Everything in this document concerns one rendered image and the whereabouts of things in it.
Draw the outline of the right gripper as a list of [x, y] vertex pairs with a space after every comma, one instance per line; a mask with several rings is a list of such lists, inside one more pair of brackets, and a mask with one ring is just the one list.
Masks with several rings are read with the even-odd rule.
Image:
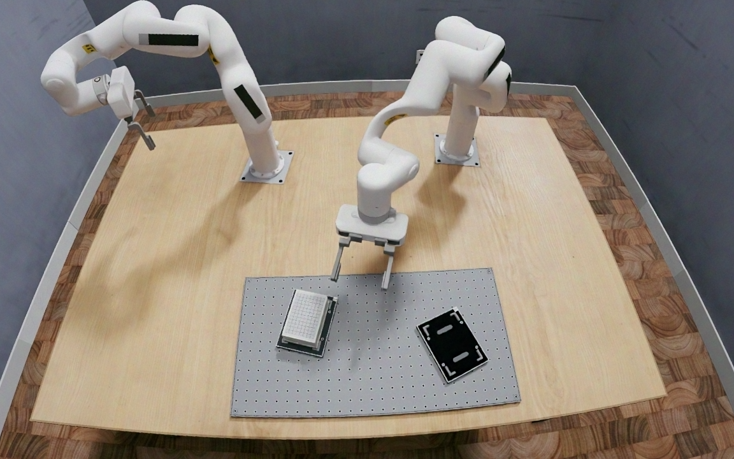
[[[107, 101], [110, 103], [110, 107], [116, 117], [124, 119], [130, 131], [138, 129], [148, 149], [150, 151], [154, 150], [155, 143], [152, 137], [145, 134], [139, 122], [133, 121], [133, 101], [139, 96], [145, 105], [149, 117], [155, 117], [154, 109], [147, 103], [142, 91], [134, 90], [134, 80], [130, 75], [130, 71], [126, 69], [126, 66], [119, 67], [118, 69], [112, 70], [111, 77], [104, 75], [103, 79], [104, 87], [108, 94]], [[110, 86], [108, 86], [108, 82]]]

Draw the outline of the black rectangular plate nest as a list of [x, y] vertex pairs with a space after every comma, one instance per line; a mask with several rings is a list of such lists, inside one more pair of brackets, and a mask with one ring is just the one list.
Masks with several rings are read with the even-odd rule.
[[446, 383], [489, 361], [457, 306], [416, 328]]
[[326, 348], [326, 343], [328, 342], [330, 326], [332, 325], [332, 320], [334, 319], [334, 314], [335, 314], [335, 310], [337, 307], [338, 298], [333, 297], [333, 296], [324, 295], [328, 297], [328, 300], [330, 301], [330, 303], [328, 307], [328, 312], [326, 314], [326, 318], [324, 319], [324, 326], [321, 332], [319, 345], [317, 348], [314, 348], [314, 347], [308, 347], [308, 346], [303, 346], [303, 345], [297, 345], [292, 342], [284, 342], [284, 338], [282, 337], [282, 332], [284, 330], [285, 322], [287, 321], [287, 316], [289, 313], [289, 309], [291, 308], [291, 305], [293, 303], [293, 298], [294, 298], [295, 293], [296, 293], [296, 289], [294, 289], [291, 300], [289, 300], [289, 307], [288, 307], [288, 310], [287, 310], [287, 313], [286, 313], [286, 316], [285, 316], [285, 319], [282, 325], [282, 330], [280, 330], [280, 335], [278, 337], [276, 346], [282, 349], [287, 349], [288, 351], [296, 351], [299, 353], [309, 354], [312, 356], [323, 358], [324, 348]]

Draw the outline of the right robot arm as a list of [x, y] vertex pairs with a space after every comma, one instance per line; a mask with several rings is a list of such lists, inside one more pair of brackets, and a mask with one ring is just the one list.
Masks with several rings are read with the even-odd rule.
[[206, 6], [184, 6], [174, 20], [167, 20], [151, 2], [134, 2], [55, 50], [45, 65], [41, 84], [70, 117], [109, 105], [104, 75], [79, 84], [76, 76], [91, 61], [100, 57], [115, 60], [131, 48], [187, 58], [207, 50], [247, 143], [250, 172], [259, 179], [282, 172], [285, 161], [278, 154], [273, 118], [254, 72], [232, 28]]

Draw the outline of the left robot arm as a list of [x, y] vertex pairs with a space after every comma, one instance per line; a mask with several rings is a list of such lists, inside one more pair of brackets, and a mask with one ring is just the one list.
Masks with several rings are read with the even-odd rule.
[[498, 113], [507, 102], [512, 69], [501, 61], [505, 50], [500, 36], [465, 18], [447, 17], [437, 24], [436, 41], [426, 46], [405, 95], [373, 118], [359, 144], [363, 168], [357, 174], [357, 211], [362, 221], [380, 224], [396, 214], [391, 194], [419, 173], [416, 155], [380, 139], [385, 129], [403, 117], [436, 115], [451, 84], [452, 110], [440, 152], [453, 161], [471, 159], [479, 108]]

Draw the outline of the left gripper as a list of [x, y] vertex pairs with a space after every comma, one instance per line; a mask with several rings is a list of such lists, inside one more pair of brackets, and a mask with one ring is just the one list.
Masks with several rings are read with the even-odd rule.
[[[389, 215], [389, 218], [380, 224], [369, 224], [359, 218], [357, 206], [344, 204], [339, 207], [336, 220], [337, 234], [339, 238], [339, 249], [335, 259], [334, 268], [330, 275], [330, 281], [337, 282], [341, 268], [343, 248], [350, 246], [350, 241], [362, 243], [362, 240], [375, 243], [375, 246], [384, 247], [384, 254], [389, 254], [387, 272], [384, 272], [381, 291], [387, 291], [391, 274], [391, 265], [395, 254], [395, 247], [405, 243], [408, 217], [405, 213]], [[342, 238], [347, 237], [347, 238]], [[391, 245], [391, 246], [387, 246]]]

